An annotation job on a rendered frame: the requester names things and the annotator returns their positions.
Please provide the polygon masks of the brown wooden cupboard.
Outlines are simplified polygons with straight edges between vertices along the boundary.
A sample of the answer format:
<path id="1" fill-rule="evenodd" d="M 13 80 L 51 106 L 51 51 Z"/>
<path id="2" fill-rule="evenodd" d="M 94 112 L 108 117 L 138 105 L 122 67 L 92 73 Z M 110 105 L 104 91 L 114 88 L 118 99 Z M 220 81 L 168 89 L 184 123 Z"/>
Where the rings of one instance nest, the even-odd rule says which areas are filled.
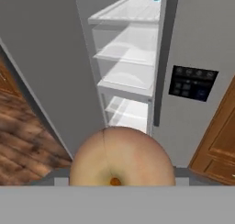
<path id="1" fill-rule="evenodd" d="M 224 185 L 235 185 L 235 76 L 188 168 Z"/>

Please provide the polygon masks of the grey fridge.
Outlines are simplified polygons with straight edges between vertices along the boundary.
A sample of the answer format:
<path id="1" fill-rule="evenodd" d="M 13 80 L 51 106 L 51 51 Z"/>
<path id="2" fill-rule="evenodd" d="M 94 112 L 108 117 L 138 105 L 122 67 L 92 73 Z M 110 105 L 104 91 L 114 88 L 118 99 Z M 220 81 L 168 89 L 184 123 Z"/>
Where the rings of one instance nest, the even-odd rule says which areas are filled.
<path id="1" fill-rule="evenodd" d="M 139 129 L 175 166 L 187 166 L 235 74 L 235 0 L 178 0 L 159 127 L 153 116 L 166 0 L 75 1 L 104 127 Z"/>

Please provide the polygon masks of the pale orange peach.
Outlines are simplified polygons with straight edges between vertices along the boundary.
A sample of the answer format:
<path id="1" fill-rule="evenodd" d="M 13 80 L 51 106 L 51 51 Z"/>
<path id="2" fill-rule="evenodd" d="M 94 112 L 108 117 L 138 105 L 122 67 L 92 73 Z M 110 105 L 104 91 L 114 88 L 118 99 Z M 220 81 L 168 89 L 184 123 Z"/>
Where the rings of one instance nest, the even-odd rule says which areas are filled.
<path id="1" fill-rule="evenodd" d="M 174 185 L 175 177 L 169 156 L 155 139 L 136 129 L 110 127 L 80 146 L 70 184 L 163 186 Z"/>

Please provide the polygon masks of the grey open fridge door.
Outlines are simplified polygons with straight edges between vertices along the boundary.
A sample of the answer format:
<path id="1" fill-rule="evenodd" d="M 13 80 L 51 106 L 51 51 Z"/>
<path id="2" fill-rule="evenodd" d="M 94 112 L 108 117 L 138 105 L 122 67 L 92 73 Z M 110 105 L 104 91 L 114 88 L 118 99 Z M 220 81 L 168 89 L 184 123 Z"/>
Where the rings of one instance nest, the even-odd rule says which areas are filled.
<path id="1" fill-rule="evenodd" d="M 74 156 L 104 127 L 75 0 L 0 0 L 0 43 Z"/>

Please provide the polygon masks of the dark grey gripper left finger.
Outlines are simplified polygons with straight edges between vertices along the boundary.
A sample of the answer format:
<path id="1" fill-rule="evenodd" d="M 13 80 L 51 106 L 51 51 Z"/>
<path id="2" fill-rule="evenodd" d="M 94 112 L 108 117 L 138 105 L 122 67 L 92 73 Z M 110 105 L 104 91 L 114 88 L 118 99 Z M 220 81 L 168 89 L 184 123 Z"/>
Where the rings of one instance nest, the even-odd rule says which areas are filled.
<path id="1" fill-rule="evenodd" d="M 52 171 L 40 180 L 32 182 L 31 185 L 68 186 L 69 175 L 70 170 L 68 168 L 61 168 Z"/>

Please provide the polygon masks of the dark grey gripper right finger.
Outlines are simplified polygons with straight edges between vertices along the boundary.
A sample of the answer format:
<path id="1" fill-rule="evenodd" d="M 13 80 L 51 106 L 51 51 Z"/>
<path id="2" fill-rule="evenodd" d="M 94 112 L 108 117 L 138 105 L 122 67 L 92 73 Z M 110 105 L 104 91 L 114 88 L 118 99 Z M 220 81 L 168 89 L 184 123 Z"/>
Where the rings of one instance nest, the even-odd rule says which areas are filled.
<path id="1" fill-rule="evenodd" d="M 188 168 L 175 167 L 174 175 L 177 185 L 182 185 L 182 186 L 219 185 L 218 182 L 207 179 L 201 175 L 194 174 Z"/>

